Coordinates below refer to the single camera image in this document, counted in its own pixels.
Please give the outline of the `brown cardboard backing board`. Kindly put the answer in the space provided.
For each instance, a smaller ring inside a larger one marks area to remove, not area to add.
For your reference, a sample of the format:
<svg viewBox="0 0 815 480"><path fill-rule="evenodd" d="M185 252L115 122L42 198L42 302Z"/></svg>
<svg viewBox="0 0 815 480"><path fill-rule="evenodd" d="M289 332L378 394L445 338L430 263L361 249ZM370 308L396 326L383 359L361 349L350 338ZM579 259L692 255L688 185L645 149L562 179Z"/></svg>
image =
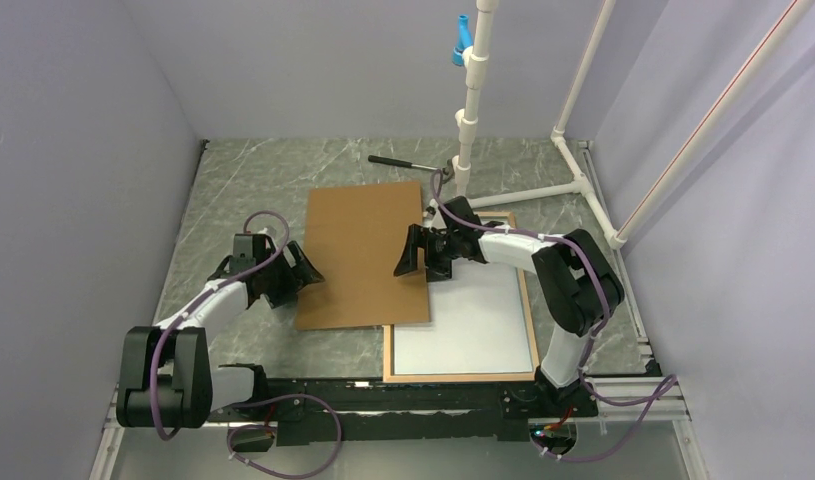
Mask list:
<svg viewBox="0 0 815 480"><path fill-rule="evenodd" d="M296 329L429 322L424 273L393 274L422 206L416 181L311 190L303 250L325 280L299 293Z"/></svg>

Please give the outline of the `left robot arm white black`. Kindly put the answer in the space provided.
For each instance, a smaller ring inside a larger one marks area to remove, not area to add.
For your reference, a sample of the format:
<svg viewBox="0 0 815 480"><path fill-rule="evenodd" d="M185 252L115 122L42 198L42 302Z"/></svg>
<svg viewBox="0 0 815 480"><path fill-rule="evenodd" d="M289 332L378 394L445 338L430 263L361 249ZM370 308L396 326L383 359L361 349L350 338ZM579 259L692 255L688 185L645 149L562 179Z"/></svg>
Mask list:
<svg viewBox="0 0 815 480"><path fill-rule="evenodd" d="M268 379L255 364L211 361L209 345L219 331L264 300L276 309L299 292L324 282L297 242L281 245L263 233L235 235L233 250L196 297L154 326L125 335L116 419L130 428L155 428L163 438L201 427L226 407L255 420L270 406Z"/></svg>

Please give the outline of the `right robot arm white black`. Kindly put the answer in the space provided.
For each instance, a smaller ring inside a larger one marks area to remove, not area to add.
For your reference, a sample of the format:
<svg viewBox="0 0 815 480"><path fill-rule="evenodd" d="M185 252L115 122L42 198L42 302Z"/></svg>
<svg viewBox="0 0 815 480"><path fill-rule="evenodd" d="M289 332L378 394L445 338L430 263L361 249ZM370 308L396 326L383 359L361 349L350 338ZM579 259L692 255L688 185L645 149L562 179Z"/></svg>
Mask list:
<svg viewBox="0 0 815 480"><path fill-rule="evenodd" d="M534 401L547 415L561 413L572 402L571 386L582 377L597 323L608 320L625 299L617 274L583 229L558 236L483 223L463 196L442 204L440 210L444 228L408 227L393 275L411 274L423 263L428 281L449 280L457 259L534 274L554 320L536 375L545 381L535 386Z"/></svg>

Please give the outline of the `white PVC pipe stand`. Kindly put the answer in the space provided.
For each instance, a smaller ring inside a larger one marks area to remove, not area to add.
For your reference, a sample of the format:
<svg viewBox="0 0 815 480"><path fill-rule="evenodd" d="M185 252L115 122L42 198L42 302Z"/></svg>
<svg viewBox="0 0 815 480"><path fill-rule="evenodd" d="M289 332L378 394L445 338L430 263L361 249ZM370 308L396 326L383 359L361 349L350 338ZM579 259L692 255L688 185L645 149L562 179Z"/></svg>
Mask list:
<svg viewBox="0 0 815 480"><path fill-rule="evenodd" d="M498 5L497 1L478 1L476 3L475 31L471 32L474 44L472 47L467 48L464 53L465 66L462 68L465 71L467 93L465 106L455 113L459 151L453 157L454 183L456 193L459 195L466 194L469 185L471 151L477 132L479 101L489 62L489 46L494 15ZM474 200L473 205L475 207L503 205L562 194L579 194L586 200L595 215L608 246L613 250L621 249L677 182L678 175L689 164L691 157L695 155L703 141L713 132L713 128L723 118L727 109L746 90L753 77L813 5L814 3L809 0L792 1L788 4L718 95L628 219L620 228L615 228L605 207L597 198L594 183L583 172L573 157L565 138L568 120L615 8L613 1L603 1L562 110L550 134L550 140L567 164L572 174L572 180L566 184L477 198Z"/></svg>

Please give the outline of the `blue pipe fitting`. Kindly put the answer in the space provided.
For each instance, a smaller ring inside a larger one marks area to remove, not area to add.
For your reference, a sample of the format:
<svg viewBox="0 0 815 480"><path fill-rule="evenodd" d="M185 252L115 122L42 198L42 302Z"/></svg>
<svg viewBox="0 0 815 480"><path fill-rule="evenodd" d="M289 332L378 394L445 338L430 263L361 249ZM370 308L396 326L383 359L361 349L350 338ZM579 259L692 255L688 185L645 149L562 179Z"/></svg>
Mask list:
<svg viewBox="0 0 815 480"><path fill-rule="evenodd" d="M469 16L462 14L457 19L457 40L452 49L451 61L457 67L464 67L464 53L472 47L474 40L469 29Z"/></svg>

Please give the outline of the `black handled hammer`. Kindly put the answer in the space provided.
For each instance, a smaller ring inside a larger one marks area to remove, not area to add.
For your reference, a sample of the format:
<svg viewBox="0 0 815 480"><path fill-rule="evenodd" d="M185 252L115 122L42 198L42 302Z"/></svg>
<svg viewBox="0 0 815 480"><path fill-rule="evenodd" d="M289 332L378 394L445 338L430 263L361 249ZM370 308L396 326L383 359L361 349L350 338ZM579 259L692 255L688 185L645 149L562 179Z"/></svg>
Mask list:
<svg viewBox="0 0 815 480"><path fill-rule="evenodd" d="M409 162L409 161L406 161L406 160L399 160L399 159L394 159L394 158L389 158L389 157L381 157L381 156L377 156L377 155L368 155L367 156L367 161L369 163L373 163L373 164L386 165L386 166L397 167L397 168L406 168L406 169L412 169L412 170L420 170L420 171L426 171L426 172L435 172L435 171L439 170L441 172L441 175L442 175L442 182L443 183L447 183L447 182L451 181L454 178L454 169L453 169L453 160L452 159L449 159L447 161L447 163L443 167L433 167L433 166L418 164L418 163L414 163L414 162Z"/></svg>

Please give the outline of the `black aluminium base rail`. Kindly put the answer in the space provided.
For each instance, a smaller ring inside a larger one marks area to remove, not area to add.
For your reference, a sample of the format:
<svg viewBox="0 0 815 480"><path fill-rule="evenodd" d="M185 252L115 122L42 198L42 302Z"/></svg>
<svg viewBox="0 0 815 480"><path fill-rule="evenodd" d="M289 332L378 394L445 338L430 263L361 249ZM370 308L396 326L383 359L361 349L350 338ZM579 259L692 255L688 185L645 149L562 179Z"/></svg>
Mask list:
<svg viewBox="0 0 815 480"><path fill-rule="evenodd" d="M242 451L341 441L489 437L546 439L566 446L579 422L680 415L673 376L595 377L556 390L545 380L396 384L366 379L267 379L240 400L212 401L204 383L181 387L163 375L158 401L149 382L126 380L115 416L125 428L165 435L227 426Z"/></svg>

